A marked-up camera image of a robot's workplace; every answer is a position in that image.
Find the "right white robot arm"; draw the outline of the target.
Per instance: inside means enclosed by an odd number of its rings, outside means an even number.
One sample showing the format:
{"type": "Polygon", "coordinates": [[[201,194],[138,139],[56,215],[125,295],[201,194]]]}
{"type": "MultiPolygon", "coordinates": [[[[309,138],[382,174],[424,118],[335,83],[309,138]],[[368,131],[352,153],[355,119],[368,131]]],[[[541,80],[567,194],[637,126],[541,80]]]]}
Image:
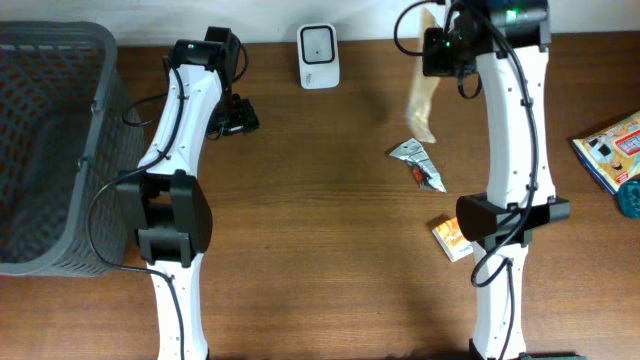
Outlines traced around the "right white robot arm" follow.
{"type": "Polygon", "coordinates": [[[472,359],[528,358],[522,278],[533,232],[570,214],[568,200],[556,194],[547,155],[549,20],[545,1],[454,1],[444,27],[424,33],[424,74],[458,79],[476,74],[486,101],[487,189],[456,203],[475,261],[472,359]]]}

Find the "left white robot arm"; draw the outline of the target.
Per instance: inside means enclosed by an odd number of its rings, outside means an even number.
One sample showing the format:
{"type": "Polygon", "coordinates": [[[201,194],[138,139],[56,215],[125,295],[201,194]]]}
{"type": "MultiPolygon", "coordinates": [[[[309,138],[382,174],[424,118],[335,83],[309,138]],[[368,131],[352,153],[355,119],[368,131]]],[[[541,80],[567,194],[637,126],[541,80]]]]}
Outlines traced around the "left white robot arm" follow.
{"type": "Polygon", "coordinates": [[[169,88],[151,145],[115,185],[126,230],[153,283],[161,359],[210,356],[200,273],[213,215],[198,169],[206,138],[259,127],[250,101],[232,90],[246,54],[229,28],[210,27],[201,41],[177,41],[165,59],[169,88]]]}

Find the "silver foil packet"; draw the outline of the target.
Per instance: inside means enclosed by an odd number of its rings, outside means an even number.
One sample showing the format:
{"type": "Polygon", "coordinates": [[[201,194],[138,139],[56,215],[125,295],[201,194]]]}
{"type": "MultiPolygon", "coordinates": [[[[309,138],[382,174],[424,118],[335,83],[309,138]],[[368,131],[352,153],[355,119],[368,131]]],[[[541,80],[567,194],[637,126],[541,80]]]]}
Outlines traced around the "silver foil packet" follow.
{"type": "Polygon", "coordinates": [[[441,175],[422,144],[411,138],[390,152],[390,156],[408,165],[411,174],[421,188],[428,188],[446,193],[441,175]]]}

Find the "yellow wet wipes pack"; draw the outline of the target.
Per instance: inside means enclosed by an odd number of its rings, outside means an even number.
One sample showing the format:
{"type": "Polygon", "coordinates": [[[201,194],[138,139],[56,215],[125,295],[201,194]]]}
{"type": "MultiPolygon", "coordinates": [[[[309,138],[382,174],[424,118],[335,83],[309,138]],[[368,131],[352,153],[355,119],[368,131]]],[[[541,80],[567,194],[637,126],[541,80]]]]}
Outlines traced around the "yellow wet wipes pack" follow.
{"type": "Polygon", "coordinates": [[[639,113],[572,141],[580,162],[611,195],[639,175],[639,113]]]}

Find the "small orange box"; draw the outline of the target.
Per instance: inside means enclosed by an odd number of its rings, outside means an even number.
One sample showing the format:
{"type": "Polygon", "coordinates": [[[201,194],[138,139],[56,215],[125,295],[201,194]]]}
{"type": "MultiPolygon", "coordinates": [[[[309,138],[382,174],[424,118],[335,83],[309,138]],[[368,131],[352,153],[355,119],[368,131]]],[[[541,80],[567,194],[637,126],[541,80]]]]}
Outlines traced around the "small orange box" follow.
{"type": "Polygon", "coordinates": [[[451,262],[473,253],[472,245],[462,234],[456,217],[439,224],[432,233],[451,262]]]}

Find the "blue mouthwash bottle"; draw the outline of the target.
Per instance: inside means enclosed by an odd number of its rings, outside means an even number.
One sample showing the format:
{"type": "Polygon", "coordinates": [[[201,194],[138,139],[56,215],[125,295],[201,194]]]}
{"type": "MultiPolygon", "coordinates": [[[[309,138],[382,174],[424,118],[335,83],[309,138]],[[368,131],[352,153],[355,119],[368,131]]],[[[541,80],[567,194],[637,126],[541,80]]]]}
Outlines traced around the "blue mouthwash bottle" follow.
{"type": "Polygon", "coordinates": [[[638,180],[623,183],[617,192],[617,201],[622,214],[630,219],[640,218],[640,184],[638,180]]]}

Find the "beige snack pouch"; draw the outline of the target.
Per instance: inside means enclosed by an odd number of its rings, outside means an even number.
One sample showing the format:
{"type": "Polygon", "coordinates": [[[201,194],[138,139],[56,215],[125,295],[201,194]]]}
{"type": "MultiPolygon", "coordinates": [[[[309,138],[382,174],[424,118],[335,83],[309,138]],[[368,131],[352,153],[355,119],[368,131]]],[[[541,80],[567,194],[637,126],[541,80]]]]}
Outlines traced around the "beige snack pouch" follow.
{"type": "Polygon", "coordinates": [[[425,76],[422,58],[416,60],[411,91],[406,110],[406,120],[414,138],[424,143],[435,143],[429,126],[433,96],[440,83],[439,77],[425,76]]]}

